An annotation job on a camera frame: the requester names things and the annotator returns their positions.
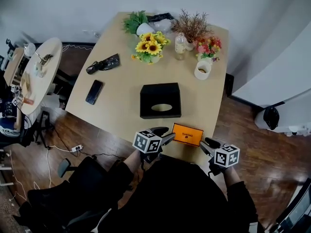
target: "round white table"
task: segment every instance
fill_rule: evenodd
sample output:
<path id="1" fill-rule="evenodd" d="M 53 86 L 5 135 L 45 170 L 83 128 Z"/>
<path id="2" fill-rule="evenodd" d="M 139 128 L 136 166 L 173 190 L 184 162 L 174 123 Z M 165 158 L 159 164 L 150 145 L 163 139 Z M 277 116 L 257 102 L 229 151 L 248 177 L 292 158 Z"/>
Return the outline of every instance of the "round white table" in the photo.
<path id="1" fill-rule="evenodd" d="M 41 58 L 47 54 L 53 55 L 47 64 L 42 67 L 42 71 L 44 72 L 44 76 L 42 78 L 37 77 L 34 72 L 35 63 L 40 62 L 39 56 L 34 54 L 29 60 L 24 73 L 28 73 L 29 75 L 30 92 L 25 97 L 33 100 L 34 104 L 29 105 L 23 103 L 21 111 L 25 115 L 31 114 L 47 94 L 49 87 L 56 75 L 60 63 L 60 58 L 62 57 L 62 52 L 63 44 L 58 38 L 51 38 L 47 40 L 36 50 L 36 53 L 40 54 Z"/>

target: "orange card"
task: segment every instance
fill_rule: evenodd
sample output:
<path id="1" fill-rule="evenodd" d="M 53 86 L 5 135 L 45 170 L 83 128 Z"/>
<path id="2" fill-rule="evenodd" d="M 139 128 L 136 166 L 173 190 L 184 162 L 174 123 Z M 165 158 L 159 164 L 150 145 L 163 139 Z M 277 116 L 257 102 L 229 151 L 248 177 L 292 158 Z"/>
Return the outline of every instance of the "orange card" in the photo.
<path id="1" fill-rule="evenodd" d="M 172 133 L 176 134 L 174 141 L 199 147 L 203 130 L 174 123 Z"/>

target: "power strip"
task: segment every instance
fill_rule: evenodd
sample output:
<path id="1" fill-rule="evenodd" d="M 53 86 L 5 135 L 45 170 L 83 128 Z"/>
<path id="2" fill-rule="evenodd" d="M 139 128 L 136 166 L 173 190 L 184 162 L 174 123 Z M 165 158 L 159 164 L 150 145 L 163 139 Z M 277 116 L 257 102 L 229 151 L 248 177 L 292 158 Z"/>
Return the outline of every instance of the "power strip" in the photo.
<path id="1" fill-rule="evenodd" d="M 72 148 L 72 149 L 71 149 L 71 152 L 80 151 L 80 150 L 82 150 L 82 149 L 83 149 L 83 146 L 82 146 L 82 145 L 78 145 L 78 146 Z"/>

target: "glass bottle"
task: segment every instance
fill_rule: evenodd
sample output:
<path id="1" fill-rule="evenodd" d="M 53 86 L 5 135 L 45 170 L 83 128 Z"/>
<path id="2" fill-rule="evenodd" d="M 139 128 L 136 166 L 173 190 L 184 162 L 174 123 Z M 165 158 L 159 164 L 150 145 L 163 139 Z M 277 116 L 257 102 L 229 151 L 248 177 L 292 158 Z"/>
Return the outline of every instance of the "glass bottle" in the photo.
<path id="1" fill-rule="evenodd" d="M 177 60 L 185 59 L 186 42 L 187 39 L 185 38 L 184 33 L 178 33 L 178 36 L 175 38 L 175 57 Z"/>

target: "smartphone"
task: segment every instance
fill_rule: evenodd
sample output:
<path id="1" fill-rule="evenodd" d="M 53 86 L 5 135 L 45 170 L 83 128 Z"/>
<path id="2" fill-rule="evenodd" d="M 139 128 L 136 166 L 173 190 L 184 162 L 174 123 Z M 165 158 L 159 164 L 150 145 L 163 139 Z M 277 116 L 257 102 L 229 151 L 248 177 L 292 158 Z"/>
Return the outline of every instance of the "smartphone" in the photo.
<path id="1" fill-rule="evenodd" d="M 103 86 L 104 86 L 103 82 L 95 80 L 90 91 L 88 92 L 88 95 L 86 97 L 86 102 L 92 105 L 95 104 L 95 101 Z"/>

